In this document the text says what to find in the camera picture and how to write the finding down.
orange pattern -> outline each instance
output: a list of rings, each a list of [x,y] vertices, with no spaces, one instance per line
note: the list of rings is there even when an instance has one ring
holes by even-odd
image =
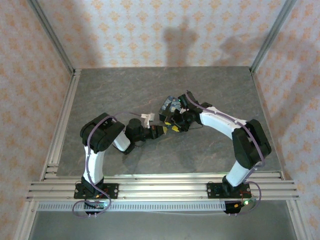
[[[297,1],[288,18],[258,69],[257,86],[279,159],[320,239],[320,5]]]
[[[285,0],[39,2],[73,67],[101,68],[250,66]]]
[[[39,180],[70,76],[27,1],[2,0],[0,22],[0,232],[10,240],[30,181]]]

floral wallpaper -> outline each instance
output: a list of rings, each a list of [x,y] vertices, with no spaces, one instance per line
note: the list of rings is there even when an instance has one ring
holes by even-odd
[[[39,2],[73,67],[102,68],[250,66],[285,0]]]
[[[300,0],[257,72],[278,156],[320,239],[320,4]]]
[[[13,238],[38,181],[70,75],[26,0],[0,4],[0,234]]]

stone-patterned surface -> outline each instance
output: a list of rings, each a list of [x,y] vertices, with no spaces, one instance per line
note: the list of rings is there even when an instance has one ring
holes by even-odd
[[[26,0],[0,3],[0,238],[13,238],[70,76]]]
[[[157,113],[168,96],[190,90],[200,102],[240,119],[259,120],[270,133],[248,67],[143,67],[82,70],[67,126],[58,168],[59,176],[80,176],[85,151],[80,129],[103,112]],[[132,115],[117,117],[127,124]],[[263,170],[280,170],[276,152]],[[227,172],[235,162],[232,141],[203,127],[184,133],[168,132],[123,155],[110,147],[103,172],[114,174],[165,174]]]
[[[285,0],[39,2],[84,69],[250,66]]]
[[[320,3],[297,1],[257,72],[279,160],[320,239]]]

purple cable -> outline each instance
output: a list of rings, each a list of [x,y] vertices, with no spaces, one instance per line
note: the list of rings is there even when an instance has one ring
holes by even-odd
[[[117,115],[120,115],[120,114],[133,114],[133,115],[136,115],[136,116],[141,116],[141,114],[139,115],[139,114],[137,114],[137,113],[126,112],[126,111],[124,111],[124,112],[119,112],[119,113],[115,114],[114,116],[117,116]],[[106,116],[104,119],[102,119],[100,122],[98,122],[97,125],[94,126],[94,128],[92,129],[92,131],[90,132],[90,134],[89,134],[89,136],[88,136],[87,146],[90,146],[90,140],[91,140],[91,137],[92,137],[92,135],[94,134],[94,132],[95,132],[95,131],[98,129],[98,127],[99,127],[100,125],[102,125],[106,120],[112,118],[114,121],[116,121],[116,122],[118,121],[114,116],[110,116],[110,115],[109,115],[109,116]],[[97,191],[99,191],[100,193],[102,193],[103,195],[105,195],[105,196],[109,199],[109,204],[108,204],[101,212],[94,214],[95,217],[97,217],[98,215],[105,213],[105,212],[110,208],[112,201],[111,201],[110,196],[109,196],[106,192],[104,192],[103,190],[101,190],[100,188],[98,188],[98,187],[94,184],[94,182],[92,181],[92,178],[91,178],[90,172],[89,172],[90,152],[91,152],[91,148],[88,147],[88,155],[87,155],[87,157],[86,157],[86,159],[85,159],[85,169],[86,169],[86,172],[87,172],[87,176],[88,176],[89,182],[90,182],[90,184],[94,187],[94,189],[96,189]],[[79,203],[87,203],[87,204],[96,203],[96,204],[100,204],[100,203],[104,203],[104,202],[103,202],[103,201],[87,201],[87,200],[79,200],[79,201],[75,202],[74,205],[72,206],[72,213],[73,213],[75,216],[77,216],[78,218],[83,218],[83,219],[84,219],[84,218],[90,218],[91,215],[89,215],[89,216],[80,216],[80,215],[77,215],[76,212],[75,212],[75,207],[76,207],[76,205],[79,204]]]
[[[235,123],[235,124],[238,124],[240,127],[242,127],[242,128],[246,131],[246,133],[247,133],[247,134],[249,135],[249,137],[252,139],[252,142],[253,142],[253,144],[254,144],[254,146],[255,146],[258,154],[259,154],[259,157],[261,158],[262,164],[261,164],[261,165],[254,166],[253,168],[251,168],[250,171],[248,172],[248,174],[245,176],[243,182],[245,182],[246,184],[250,184],[250,183],[251,183],[251,184],[255,184],[255,185],[258,187],[258,190],[259,190],[259,199],[258,199],[258,201],[257,201],[257,204],[256,204],[253,208],[251,208],[249,211],[246,211],[246,212],[243,212],[243,213],[238,213],[238,214],[230,214],[230,215],[237,216],[237,215],[244,215],[244,214],[247,214],[247,213],[251,212],[253,209],[256,209],[257,206],[259,205],[259,203],[260,203],[260,201],[261,201],[261,197],[262,197],[262,192],[261,192],[261,188],[259,187],[259,185],[258,185],[256,182],[254,182],[254,181],[246,181],[246,180],[247,180],[248,177],[256,170],[256,169],[255,169],[256,167],[263,167],[263,166],[265,165],[265,158],[264,158],[264,155],[262,154],[262,152],[261,152],[261,150],[260,150],[260,147],[259,147],[257,141],[255,140],[254,136],[253,136],[252,133],[249,131],[249,129],[248,129],[245,125],[243,125],[241,122],[236,121],[236,120],[233,119],[232,117],[230,117],[230,116],[228,116],[228,115],[226,115],[226,114],[224,114],[224,113],[222,113],[222,112],[214,112],[214,111],[212,111],[212,110],[210,110],[210,109],[207,109],[207,108],[205,108],[205,107],[203,107],[203,106],[200,106],[199,104],[195,103],[194,101],[192,101],[192,100],[190,99],[190,97],[188,96],[188,92],[185,93],[185,96],[186,96],[186,98],[189,100],[189,102],[192,103],[193,105],[195,105],[196,107],[198,107],[198,108],[200,108],[200,109],[202,109],[202,110],[204,110],[204,111],[207,111],[207,112],[209,112],[209,113],[212,113],[212,114],[214,114],[214,115],[222,116],[222,117],[224,117],[225,119],[228,119],[229,121],[231,121],[231,122],[233,122],[233,123]]]

